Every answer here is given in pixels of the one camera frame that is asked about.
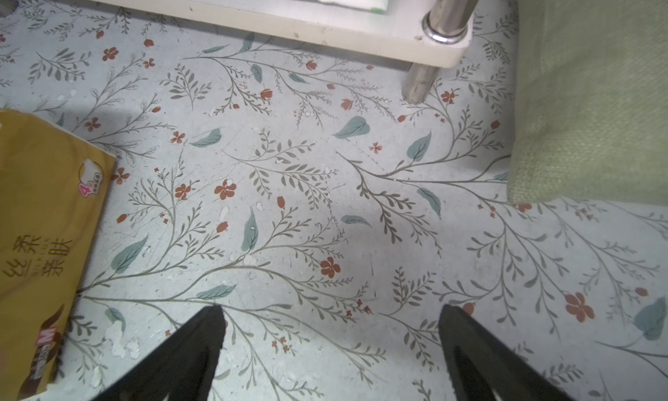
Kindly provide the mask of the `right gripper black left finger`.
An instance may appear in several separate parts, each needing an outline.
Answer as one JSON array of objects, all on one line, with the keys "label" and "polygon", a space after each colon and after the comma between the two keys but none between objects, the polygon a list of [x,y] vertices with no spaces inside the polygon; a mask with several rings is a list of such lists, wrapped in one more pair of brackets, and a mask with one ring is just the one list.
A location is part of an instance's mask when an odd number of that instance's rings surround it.
[{"label": "right gripper black left finger", "polygon": [[219,305],[207,306],[97,400],[206,400],[223,347]]}]

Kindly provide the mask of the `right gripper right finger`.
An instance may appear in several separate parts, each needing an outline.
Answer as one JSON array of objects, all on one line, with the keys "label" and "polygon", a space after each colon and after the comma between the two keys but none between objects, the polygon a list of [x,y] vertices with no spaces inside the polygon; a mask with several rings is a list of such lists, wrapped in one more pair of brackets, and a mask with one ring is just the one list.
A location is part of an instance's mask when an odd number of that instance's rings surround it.
[{"label": "right gripper right finger", "polygon": [[569,400],[462,308],[444,305],[438,334],[457,400]]}]

